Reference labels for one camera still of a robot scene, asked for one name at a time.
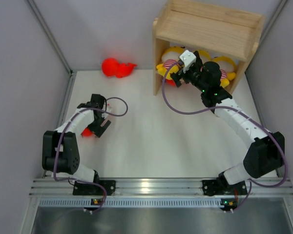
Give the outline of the red shark plush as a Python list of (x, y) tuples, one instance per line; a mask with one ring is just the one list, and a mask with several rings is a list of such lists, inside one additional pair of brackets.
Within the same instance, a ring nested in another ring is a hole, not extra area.
[(165, 79), (165, 84), (176, 87), (176, 84), (172, 79)]
[(91, 137), (91, 136), (93, 136), (93, 132), (92, 132), (90, 129), (85, 128), (85, 129), (82, 131), (81, 136), (82, 136), (82, 137)]
[(108, 78), (124, 78), (131, 75), (136, 66), (134, 63), (119, 63), (115, 58), (106, 58), (101, 64), (101, 70)]

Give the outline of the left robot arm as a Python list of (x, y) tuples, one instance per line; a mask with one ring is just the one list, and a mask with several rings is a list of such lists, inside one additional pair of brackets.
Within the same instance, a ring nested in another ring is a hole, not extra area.
[(57, 180), (67, 177), (85, 181), (84, 189), (90, 195), (99, 192), (98, 173), (81, 163), (78, 137), (101, 137), (111, 121), (111, 111), (105, 97), (93, 94), (90, 101), (81, 103), (73, 115), (60, 127), (46, 131), (42, 140), (42, 167), (53, 172)]

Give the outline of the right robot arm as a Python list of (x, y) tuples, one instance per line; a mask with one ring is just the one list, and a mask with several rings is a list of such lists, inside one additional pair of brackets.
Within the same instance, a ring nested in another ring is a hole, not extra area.
[(170, 75), (176, 86), (190, 83), (200, 90), (206, 110), (229, 125), (248, 149), (240, 163), (221, 172), (215, 180), (221, 192), (228, 194), (237, 183), (260, 178), (286, 165), (284, 136), (265, 129), (238, 107), (232, 95), (221, 86), (221, 70), (216, 62), (203, 63), (197, 51), (185, 50), (177, 66), (179, 70)]

